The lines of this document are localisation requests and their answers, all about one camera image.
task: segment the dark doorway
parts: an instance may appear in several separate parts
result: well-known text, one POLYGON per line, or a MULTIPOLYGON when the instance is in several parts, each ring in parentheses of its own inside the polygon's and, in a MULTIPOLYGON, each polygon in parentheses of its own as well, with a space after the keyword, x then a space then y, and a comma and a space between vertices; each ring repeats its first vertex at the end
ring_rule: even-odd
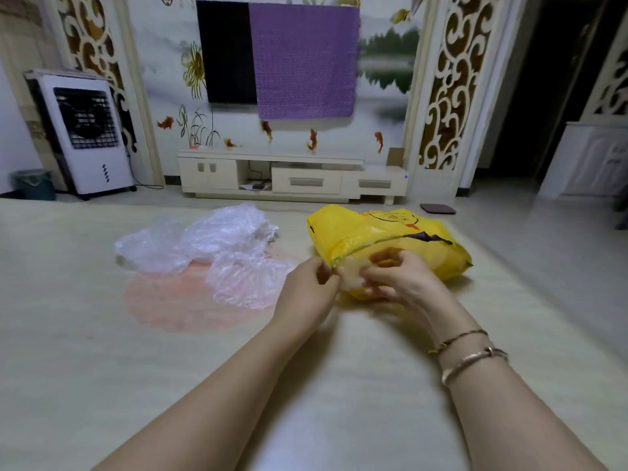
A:
POLYGON ((603 0, 543 1, 498 138, 491 176, 543 179, 558 143, 555 139, 560 140, 565 122, 579 118, 595 82, 590 72, 597 76, 610 46, 606 41, 604 56, 598 51, 600 59, 588 59, 606 8, 603 0))

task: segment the yellow bag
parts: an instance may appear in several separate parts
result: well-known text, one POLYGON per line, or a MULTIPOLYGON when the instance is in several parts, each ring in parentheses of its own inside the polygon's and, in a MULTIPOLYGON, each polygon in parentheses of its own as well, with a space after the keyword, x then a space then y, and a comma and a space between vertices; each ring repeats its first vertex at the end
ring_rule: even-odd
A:
POLYGON ((357 299, 368 297, 357 279, 358 269, 368 263, 373 253, 389 247, 420 254, 443 281, 473 266, 467 250, 443 223, 408 210, 357 213, 339 205, 328 205, 308 218, 308 226, 321 257, 335 269, 351 269, 342 276, 354 280, 345 281, 343 288, 357 299))

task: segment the hand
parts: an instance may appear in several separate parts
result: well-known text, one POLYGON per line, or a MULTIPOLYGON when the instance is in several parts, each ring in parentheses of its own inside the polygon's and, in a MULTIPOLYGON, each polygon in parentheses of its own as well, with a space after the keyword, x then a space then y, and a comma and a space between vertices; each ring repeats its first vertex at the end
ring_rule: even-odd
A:
POLYGON ((305 341, 329 316, 339 289, 340 277, 321 257, 311 257, 286 277, 271 323, 305 341))
POLYGON ((371 256, 373 266, 361 270, 366 292, 403 304, 435 343, 478 328, 477 322, 447 287, 411 251, 389 248, 371 256))

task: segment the bracelet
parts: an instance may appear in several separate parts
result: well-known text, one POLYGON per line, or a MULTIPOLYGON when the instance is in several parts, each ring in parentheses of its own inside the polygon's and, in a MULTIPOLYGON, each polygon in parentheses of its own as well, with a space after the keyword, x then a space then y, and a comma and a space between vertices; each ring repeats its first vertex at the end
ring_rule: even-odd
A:
POLYGON ((443 352, 445 348, 449 347, 452 343, 454 343, 461 337, 465 337, 466 335, 470 335, 470 334, 484 334, 486 337, 489 336, 489 333, 486 332, 484 329, 476 329, 476 330, 470 330, 468 332, 463 332, 462 334, 458 334, 456 337, 452 337, 451 339, 448 339, 448 340, 445 340, 444 342, 439 343, 436 350, 428 350, 428 354, 439 355, 441 352, 443 352))
POLYGON ((500 348, 487 347, 482 352, 478 352, 477 354, 471 354, 470 356, 466 356, 463 358, 458 365, 452 367, 451 369, 447 369, 443 372, 443 385, 449 387, 448 383, 451 378, 462 372, 464 369, 469 368, 471 365, 479 362, 483 358, 488 357, 502 357, 506 359, 508 362, 508 354, 501 350, 500 348))

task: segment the air cooler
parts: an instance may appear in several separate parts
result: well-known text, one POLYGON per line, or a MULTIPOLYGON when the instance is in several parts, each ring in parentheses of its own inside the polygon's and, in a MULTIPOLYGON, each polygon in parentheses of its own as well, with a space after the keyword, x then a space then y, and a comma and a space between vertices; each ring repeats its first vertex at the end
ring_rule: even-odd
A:
POLYGON ((135 190, 109 83, 75 72, 33 70, 25 77, 70 192, 88 200, 135 190))

